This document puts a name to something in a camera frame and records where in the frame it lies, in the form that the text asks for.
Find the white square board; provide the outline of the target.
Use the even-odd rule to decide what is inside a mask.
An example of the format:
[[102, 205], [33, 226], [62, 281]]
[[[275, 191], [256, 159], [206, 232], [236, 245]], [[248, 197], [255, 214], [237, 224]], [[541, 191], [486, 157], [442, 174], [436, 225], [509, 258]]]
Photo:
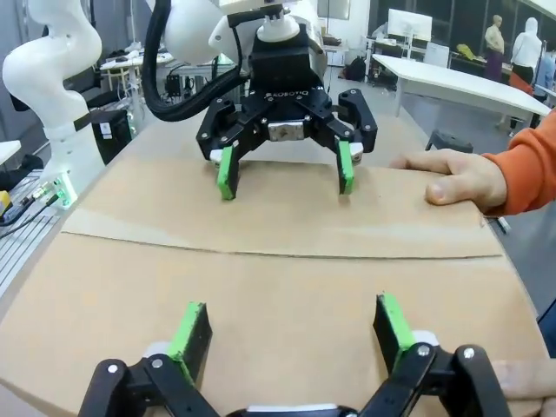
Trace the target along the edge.
[[450, 49], [448, 46], [429, 42], [426, 47], [423, 63], [447, 68], [450, 58]]

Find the long white table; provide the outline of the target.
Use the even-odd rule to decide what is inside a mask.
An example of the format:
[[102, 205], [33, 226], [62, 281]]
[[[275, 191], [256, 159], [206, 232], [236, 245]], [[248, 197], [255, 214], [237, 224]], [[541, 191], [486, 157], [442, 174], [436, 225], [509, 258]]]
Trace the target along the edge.
[[545, 117], [550, 113], [545, 104], [502, 83], [404, 58], [374, 54], [373, 59], [398, 77], [396, 115], [400, 114], [401, 99], [405, 94], [464, 104], [515, 117], [527, 123], [535, 115]]

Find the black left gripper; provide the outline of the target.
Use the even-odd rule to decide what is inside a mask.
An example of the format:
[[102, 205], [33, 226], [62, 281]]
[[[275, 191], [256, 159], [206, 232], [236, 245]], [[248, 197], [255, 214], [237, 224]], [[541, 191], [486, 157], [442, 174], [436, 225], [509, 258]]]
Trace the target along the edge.
[[354, 188], [354, 166], [374, 151], [377, 123], [360, 89], [348, 89], [334, 104], [323, 88], [326, 57], [310, 38], [278, 43], [255, 40], [248, 57], [251, 97], [240, 108], [227, 98], [208, 107], [196, 135], [203, 157], [218, 168], [223, 200], [234, 200], [240, 160], [261, 145], [310, 137], [336, 157], [339, 193]]

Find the person's right hand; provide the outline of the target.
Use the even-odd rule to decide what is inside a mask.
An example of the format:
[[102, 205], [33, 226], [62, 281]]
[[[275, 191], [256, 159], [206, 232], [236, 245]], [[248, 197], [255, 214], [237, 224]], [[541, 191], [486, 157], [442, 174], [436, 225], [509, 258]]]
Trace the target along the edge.
[[470, 201], [486, 213], [506, 203], [506, 180], [484, 156], [451, 149], [420, 151], [395, 159], [390, 167], [439, 174], [425, 190], [426, 201], [436, 206]]

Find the black backpack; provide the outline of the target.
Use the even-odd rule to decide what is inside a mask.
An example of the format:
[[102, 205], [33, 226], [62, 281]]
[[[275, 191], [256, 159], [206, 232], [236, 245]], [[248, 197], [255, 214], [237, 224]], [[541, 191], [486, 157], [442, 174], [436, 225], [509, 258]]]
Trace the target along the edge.
[[357, 56], [344, 68], [344, 78], [350, 81], [364, 82], [366, 78], [366, 62], [362, 56]]

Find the brown cardboard box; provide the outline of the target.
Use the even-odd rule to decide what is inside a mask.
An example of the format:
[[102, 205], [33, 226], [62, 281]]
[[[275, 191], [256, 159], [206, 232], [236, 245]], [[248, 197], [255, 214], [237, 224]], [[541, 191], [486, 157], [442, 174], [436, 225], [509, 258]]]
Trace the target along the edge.
[[0, 322], [0, 384], [75, 417], [96, 365], [172, 339], [187, 305], [214, 335], [202, 393], [248, 405], [361, 407], [385, 377], [375, 297], [448, 351], [546, 358], [532, 303], [473, 204], [426, 204], [430, 175], [248, 162], [224, 202], [212, 168], [114, 163], [74, 209]]

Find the small white desk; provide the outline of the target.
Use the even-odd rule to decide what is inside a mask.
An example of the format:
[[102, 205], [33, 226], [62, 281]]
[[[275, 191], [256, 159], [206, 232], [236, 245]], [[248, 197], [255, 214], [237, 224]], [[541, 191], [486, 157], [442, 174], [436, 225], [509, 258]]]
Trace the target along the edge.
[[110, 58], [100, 66], [103, 76], [108, 79], [109, 89], [118, 91], [122, 88], [123, 94], [130, 99], [131, 113], [134, 122], [144, 120], [142, 107], [142, 83], [140, 80], [142, 56], [136, 51], [126, 56]]

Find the person's left hand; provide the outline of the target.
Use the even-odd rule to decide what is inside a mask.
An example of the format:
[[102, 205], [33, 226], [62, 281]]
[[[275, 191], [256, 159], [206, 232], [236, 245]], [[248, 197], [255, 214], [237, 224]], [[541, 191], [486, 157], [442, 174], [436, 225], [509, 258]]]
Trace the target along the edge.
[[493, 370], [508, 401], [532, 401], [536, 409], [523, 417], [540, 417], [544, 399], [537, 377], [544, 361], [496, 361]]

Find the white computer monitor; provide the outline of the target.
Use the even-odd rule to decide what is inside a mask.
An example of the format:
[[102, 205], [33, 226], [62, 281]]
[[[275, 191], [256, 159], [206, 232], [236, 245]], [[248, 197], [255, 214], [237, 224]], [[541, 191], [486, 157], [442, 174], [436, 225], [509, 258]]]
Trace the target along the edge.
[[414, 40], [428, 43], [432, 39], [433, 18], [404, 10], [389, 9], [387, 34], [403, 37], [407, 50], [411, 52]]

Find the mannequin in white hoodie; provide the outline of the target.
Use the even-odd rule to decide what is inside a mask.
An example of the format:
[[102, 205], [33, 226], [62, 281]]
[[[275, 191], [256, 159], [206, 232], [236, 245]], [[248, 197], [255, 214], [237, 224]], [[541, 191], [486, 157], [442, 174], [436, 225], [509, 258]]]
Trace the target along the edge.
[[542, 53], [542, 41], [538, 38], [538, 20], [529, 17], [525, 29], [518, 34], [513, 44], [512, 72], [525, 83], [531, 84]]

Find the black plastic stool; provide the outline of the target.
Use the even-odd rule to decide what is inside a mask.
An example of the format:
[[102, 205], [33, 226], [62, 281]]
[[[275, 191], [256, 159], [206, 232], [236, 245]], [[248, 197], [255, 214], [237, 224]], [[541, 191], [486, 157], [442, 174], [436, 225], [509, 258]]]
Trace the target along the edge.
[[435, 149], [451, 149], [458, 152], [472, 154], [473, 145], [457, 136], [435, 129], [429, 136], [425, 151]]

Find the black computer tower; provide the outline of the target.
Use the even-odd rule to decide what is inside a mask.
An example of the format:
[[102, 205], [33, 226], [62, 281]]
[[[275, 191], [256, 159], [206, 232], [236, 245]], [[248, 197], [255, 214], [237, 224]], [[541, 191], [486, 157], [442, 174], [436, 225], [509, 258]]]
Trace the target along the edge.
[[108, 165], [132, 140], [127, 111], [97, 109], [90, 117], [96, 145]]

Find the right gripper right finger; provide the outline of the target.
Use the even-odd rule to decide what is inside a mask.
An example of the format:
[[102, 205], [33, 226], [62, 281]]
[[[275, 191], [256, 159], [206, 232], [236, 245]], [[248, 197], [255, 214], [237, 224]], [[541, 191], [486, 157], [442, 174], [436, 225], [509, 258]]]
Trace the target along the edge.
[[449, 417], [512, 417], [484, 348], [467, 344], [449, 353], [418, 341], [389, 293], [376, 296], [373, 328], [387, 378], [360, 417], [408, 417], [423, 395], [438, 398]]

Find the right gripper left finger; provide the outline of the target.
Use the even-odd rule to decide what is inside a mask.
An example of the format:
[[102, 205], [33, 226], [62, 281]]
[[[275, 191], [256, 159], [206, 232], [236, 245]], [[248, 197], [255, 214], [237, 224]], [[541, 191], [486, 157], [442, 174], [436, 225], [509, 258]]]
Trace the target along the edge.
[[[84, 395], [84, 417], [144, 417], [152, 407], [170, 417], [222, 417], [197, 389], [212, 338], [207, 305], [190, 302], [169, 347], [129, 366], [97, 364]], [[237, 410], [224, 417], [243, 417]]]

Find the yellow and grey device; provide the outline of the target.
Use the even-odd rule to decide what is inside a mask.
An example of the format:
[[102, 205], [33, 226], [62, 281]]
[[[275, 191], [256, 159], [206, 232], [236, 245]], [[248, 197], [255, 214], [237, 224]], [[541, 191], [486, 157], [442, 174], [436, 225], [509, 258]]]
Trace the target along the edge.
[[19, 215], [19, 208], [13, 204], [10, 194], [0, 191], [0, 226], [5, 226], [15, 221]]

